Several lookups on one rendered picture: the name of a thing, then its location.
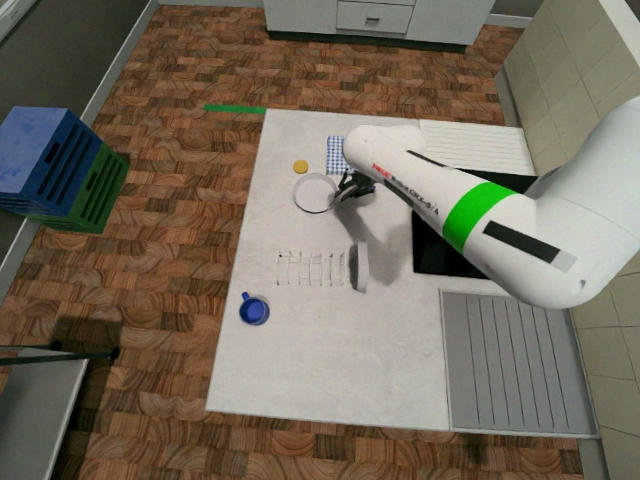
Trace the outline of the blue mug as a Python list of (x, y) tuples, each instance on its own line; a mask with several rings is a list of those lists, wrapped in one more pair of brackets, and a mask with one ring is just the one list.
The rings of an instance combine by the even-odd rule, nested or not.
[[(239, 307), (239, 317), (241, 321), (252, 326), (261, 326), (265, 324), (269, 320), (271, 313), (268, 304), (257, 297), (250, 297), (246, 291), (241, 295), (244, 300)], [(257, 299), (263, 304), (257, 301)], [(242, 317), (245, 318), (246, 322)]]

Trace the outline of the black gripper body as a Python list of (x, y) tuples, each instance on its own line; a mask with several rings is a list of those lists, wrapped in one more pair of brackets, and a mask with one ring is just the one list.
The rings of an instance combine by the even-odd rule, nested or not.
[(358, 187), (362, 184), (363, 186), (365, 186), (364, 188), (371, 188), (374, 184), (376, 184), (376, 183), (372, 184), (371, 181), (365, 176), (365, 174), (357, 170), (354, 170), (353, 172), (355, 173), (351, 174), (352, 182), (357, 179), (359, 183), (355, 185), (357, 185)]

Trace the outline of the blue and white checked towel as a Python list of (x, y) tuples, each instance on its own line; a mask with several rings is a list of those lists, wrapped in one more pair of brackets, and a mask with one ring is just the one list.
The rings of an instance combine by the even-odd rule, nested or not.
[(349, 171), (355, 170), (343, 158), (342, 144), (344, 138), (345, 136), (328, 135), (326, 175), (343, 176), (346, 168), (349, 168)]

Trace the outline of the white ribbed draining mat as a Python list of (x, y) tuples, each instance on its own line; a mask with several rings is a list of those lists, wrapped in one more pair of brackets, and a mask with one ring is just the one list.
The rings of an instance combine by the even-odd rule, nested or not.
[(453, 168), (536, 176), (522, 128), (423, 120), (424, 157)]

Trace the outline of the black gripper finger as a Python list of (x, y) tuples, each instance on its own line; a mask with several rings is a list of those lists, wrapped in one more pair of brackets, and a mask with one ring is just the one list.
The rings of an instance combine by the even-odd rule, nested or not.
[(335, 193), (335, 196), (334, 196), (335, 198), (336, 198), (336, 197), (338, 197), (341, 193), (343, 193), (343, 191), (345, 191), (345, 190), (346, 190), (346, 189), (348, 189), (349, 187), (354, 186), (355, 184), (358, 184), (358, 183), (359, 183), (359, 181), (358, 181), (357, 179), (356, 179), (355, 181), (353, 181), (353, 182), (352, 182), (352, 179), (350, 179), (349, 181), (347, 181), (347, 182), (344, 184), (344, 182), (346, 181), (346, 179), (347, 179), (347, 178), (348, 178), (352, 173), (355, 173), (355, 172), (349, 171), (349, 169), (348, 169), (348, 168), (346, 168), (346, 169), (345, 169), (345, 172), (344, 172), (344, 174), (343, 174), (343, 177), (342, 177), (342, 179), (340, 180), (339, 185), (338, 185), (339, 190), (338, 190), (338, 191), (336, 191), (336, 193)]
[(348, 191), (342, 196), (341, 202), (343, 202), (347, 198), (352, 198), (353, 196), (354, 198), (358, 198), (369, 193), (374, 193), (375, 189), (376, 186), (372, 186), (371, 188), (364, 188), (362, 184), (359, 187), (356, 185), (352, 190)]

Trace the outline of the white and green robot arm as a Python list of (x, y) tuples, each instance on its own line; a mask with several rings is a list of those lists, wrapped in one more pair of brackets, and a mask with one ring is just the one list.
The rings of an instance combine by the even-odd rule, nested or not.
[(351, 168), (397, 195), (525, 304), (582, 304), (640, 249), (640, 96), (607, 114), (571, 162), (543, 173), (523, 195), (425, 151), (412, 125), (360, 125), (342, 144)]

